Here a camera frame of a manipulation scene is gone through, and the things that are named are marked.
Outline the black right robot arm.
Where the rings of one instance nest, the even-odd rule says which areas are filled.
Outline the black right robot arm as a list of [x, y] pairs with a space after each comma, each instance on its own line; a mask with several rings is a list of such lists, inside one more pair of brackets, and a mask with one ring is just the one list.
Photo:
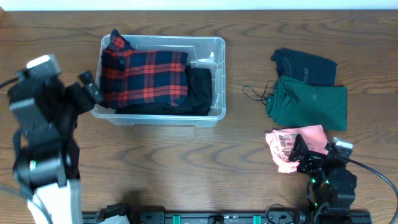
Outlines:
[[326, 154], [312, 151], [301, 134], [296, 135], [290, 162], [298, 162], [297, 172], [308, 176], [308, 201], [310, 207], [348, 210], [354, 202], [357, 177], [347, 168], [353, 144], [334, 137], [327, 142]]

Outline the red navy plaid shirt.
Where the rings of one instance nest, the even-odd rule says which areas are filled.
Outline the red navy plaid shirt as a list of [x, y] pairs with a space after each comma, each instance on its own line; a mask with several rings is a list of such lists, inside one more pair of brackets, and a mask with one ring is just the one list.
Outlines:
[[137, 50], [116, 29], [101, 53], [101, 106], [167, 103], [178, 106], [188, 96], [188, 54], [173, 50]]

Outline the black garment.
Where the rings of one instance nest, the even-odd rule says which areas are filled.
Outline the black garment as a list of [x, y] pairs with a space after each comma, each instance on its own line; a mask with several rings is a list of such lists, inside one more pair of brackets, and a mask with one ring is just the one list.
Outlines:
[[207, 68], [185, 69], [188, 82], [188, 95], [178, 106], [167, 103], [150, 103], [132, 105], [116, 110], [116, 114], [149, 114], [149, 115], [180, 115], [207, 116], [213, 100], [211, 71]]

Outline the clear plastic storage bin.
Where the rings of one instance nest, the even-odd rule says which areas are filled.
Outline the clear plastic storage bin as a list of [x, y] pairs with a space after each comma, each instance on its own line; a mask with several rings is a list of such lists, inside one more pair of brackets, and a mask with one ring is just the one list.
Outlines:
[[127, 35], [123, 38], [137, 50], [172, 50], [186, 52], [191, 67], [211, 70], [212, 103], [207, 116], [172, 116], [117, 114], [115, 110], [95, 105], [91, 114], [116, 126], [162, 124], [174, 126], [214, 127], [226, 114], [226, 44], [221, 37]]

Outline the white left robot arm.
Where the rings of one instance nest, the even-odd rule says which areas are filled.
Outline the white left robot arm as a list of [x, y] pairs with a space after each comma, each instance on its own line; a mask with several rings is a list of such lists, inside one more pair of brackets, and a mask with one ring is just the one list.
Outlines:
[[73, 138], [79, 115], [103, 100], [90, 71], [64, 86], [58, 75], [19, 72], [7, 93], [20, 127], [13, 136], [13, 174], [37, 223], [83, 223], [78, 170], [80, 148]]

